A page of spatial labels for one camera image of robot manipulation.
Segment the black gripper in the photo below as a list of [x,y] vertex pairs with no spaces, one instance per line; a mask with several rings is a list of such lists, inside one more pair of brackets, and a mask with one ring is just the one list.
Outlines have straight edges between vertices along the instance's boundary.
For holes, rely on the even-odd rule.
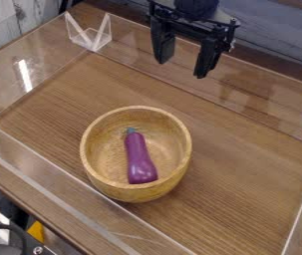
[[168,22],[186,37],[217,38],[201,41],[193,74],[198,79],[205,78],[216,67],[221,50],[229,52],[234,48],[238,19],[222,10],[220,0],[149,0],[149,3],[153,54],[161,64],[174,54],[176,35]]

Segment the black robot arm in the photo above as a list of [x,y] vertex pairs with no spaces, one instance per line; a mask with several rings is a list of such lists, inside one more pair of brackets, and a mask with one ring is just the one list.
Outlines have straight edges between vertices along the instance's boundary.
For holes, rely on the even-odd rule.
[[149,0],[152,47],[157,62],[174,56],[176,36],[200,43],[193,74],[206,77],[224,52],[234,48],[240,21],[220,8],[220,0]]

